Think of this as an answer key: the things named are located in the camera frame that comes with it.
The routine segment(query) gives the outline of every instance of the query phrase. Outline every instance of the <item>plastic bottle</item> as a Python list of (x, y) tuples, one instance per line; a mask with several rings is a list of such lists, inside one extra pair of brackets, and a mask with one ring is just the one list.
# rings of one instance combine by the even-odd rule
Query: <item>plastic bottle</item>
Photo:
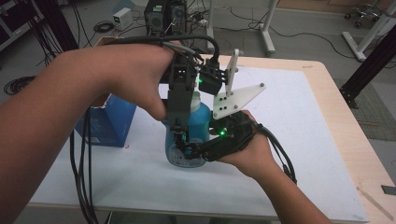
[[(191, 100), (191, 114), (188, 121), (189, 125), (189, 143), (202, 144), (209, 140), (209, 121), (210, 121), (210, 109), (207, 105), (201, 103), (200, 93), (195, 91), (192, 95)], [(166, 158), (171, 164), (179, 167), (193, 168), (199, 167), (205, 164), (205, 160), (184, 159), (183, 153), (175, 146), (174, 134), (170, 131), (169, 125), (164, 122), (166, 127), (166, 139), (165, 139), (165, 153)]]

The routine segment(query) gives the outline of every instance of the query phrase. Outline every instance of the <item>bottle cap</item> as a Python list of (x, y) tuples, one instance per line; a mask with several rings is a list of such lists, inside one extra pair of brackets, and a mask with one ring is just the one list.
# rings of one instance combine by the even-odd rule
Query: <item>bottle cap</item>
[(190, 112), (195, 112), (199, 109), (201, 103), (201, 94), (198, 91), (192, 93)]

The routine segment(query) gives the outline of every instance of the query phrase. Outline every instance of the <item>wheel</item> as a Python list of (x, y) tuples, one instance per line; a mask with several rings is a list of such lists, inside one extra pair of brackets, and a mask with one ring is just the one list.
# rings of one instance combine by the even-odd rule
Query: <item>wheel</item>
[(355, 28), (360, 29), (361, 28), (361, 22), (355, 22)]

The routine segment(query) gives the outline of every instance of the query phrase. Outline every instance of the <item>cable connector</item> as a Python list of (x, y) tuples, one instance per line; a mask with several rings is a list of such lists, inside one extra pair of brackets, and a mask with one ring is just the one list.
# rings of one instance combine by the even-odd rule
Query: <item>cable connector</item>
[(206, 59), (199, 72), (199, 90), (217, 95), (226, 77), (219, 70), (219, 62)]

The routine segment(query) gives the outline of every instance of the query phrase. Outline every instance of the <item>white stand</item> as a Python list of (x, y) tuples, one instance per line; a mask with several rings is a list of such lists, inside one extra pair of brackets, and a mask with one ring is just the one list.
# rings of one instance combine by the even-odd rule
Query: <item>white stand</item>
[[(214, 3), (213, 3), (213, 1), (214, 0), (210, 1), (209, 18), (208, 18), (208, 23), (207, 23), (207, 26), (206, 26), (206, 34), (211, 36), (211, 37), (214, 37), (214, 34), (213, 34), (213, 9), (214, 9)], [(261, 23), (259, 25), (260, 33), (262, 34), (262, 38), (263, 38), (263, 41), (264, 41), (264, 45), (266, 47), (265, 50), (266, 50), (267, 54), (275, 53), (274, 44), (273, 44), (273, 42), (271, 40), (271, 37), (270, 37), (270, 35), (268, 33), (268, 28), (270, 26), (271, 19), (273, 18), (273, 15), (274, 15), (274, 11), (275, 11), (275, 8), (276, 8), (276, 2), (277, 2), (277, 0), (271, 0), (271, 2), (269, 4), (269, 7), (268, 7), (268, 14), (267, 14), (267, 16), (265, 18), (264, 24)], [(207, 49), (209, 49), (211, 51), (214, 50), (214, 47), (213, 47), (213, 45), (210, 42), (207, 42)]]
[(387, 11), (382, 14), (381, 18), (375, 23), (375, 26), (370, 30), (370, 32), (363, 38), (361, 43), (358, 45), (349, 32), (343, 32), (343, 37), (352, 49), (356, 58), (359, 62), (364, 62), (366, 60), (366, 56), (363, 54), (363, 51), (367, 48), (367, 46), (373, 41), (376, 35), (380, 32), (382, 27), (389, 22), (390, 16), (396, 11), (396, 1), (393, 1), (389, 6)]

